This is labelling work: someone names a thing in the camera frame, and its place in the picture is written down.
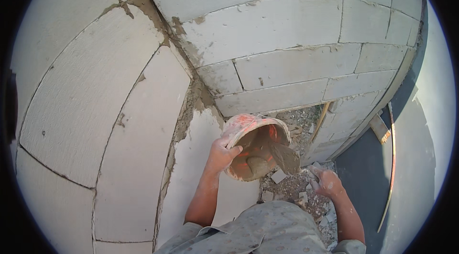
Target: patterned shirt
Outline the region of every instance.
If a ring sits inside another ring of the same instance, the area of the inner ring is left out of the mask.
[[[333,253],[364,254],[359,240],[338,243]],[[253,205],[220,227],[185,223],[156,254],[304,254],[330,253],[312,216],[286,201]]]

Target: hand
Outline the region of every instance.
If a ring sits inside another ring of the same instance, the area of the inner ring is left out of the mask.
[[[319,178],[318,183],[313,179],[309,179],[309,183],[311,183],[315,193],[331,199],[337,198],[341,194],[346,194],[341,180],[334,171],[320,169],[313,165],[309,165],[307,168]]]
[[[240,154],[242,146],[238,145],[232,149],[226,149],[228,142],[230,142],[230,137],[224,136],[216,139],[212,143],[204,172],[219,175],[231,165],[233,159]]]

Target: person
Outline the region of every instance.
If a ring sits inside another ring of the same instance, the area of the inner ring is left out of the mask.
[[[242,151],[241,146],[227,149],[229,140],[226,136],[213,142],[184,225],[155,253],[329,253],[312,216],[287,201],[255,204],[232,222],[210,226],[217,208],[220,173]],[[338,245],[332,252],[365,253],[364,228],[341,180],[334,171],[308,168],[319,178],[319,182],[309,181],[315,193],[329,197],[335,205]]]

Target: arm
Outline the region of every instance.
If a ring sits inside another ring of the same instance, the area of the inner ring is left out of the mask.
[[[216,139],[210,148],[209,158],[199,180],[198,188],[185,214],[185,223],[193,222],[202,227],[210,226],[217,209],[219,177],[241,151],[242,146],[226,149],[228,136]]]
[[[338,175],[331,170],[321,170],[312,165],[309,170],[319,178],[319,183],[310,179],[309,183],[317,194],[329,197],[335,205],[338,224],[338,242],[356,239],[365,244],[364,227],[355,211]]]

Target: orange bucket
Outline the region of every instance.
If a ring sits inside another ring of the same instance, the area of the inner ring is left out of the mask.
[[[223,127],[223,135],[229,135],[227,149],[243,147],[225,173],[236,180],[249,182],[265,176],[277,165],[270,151],[270,143],[288,147],[291,143],[287,125],[274,118],[242,113],[230,118]]]

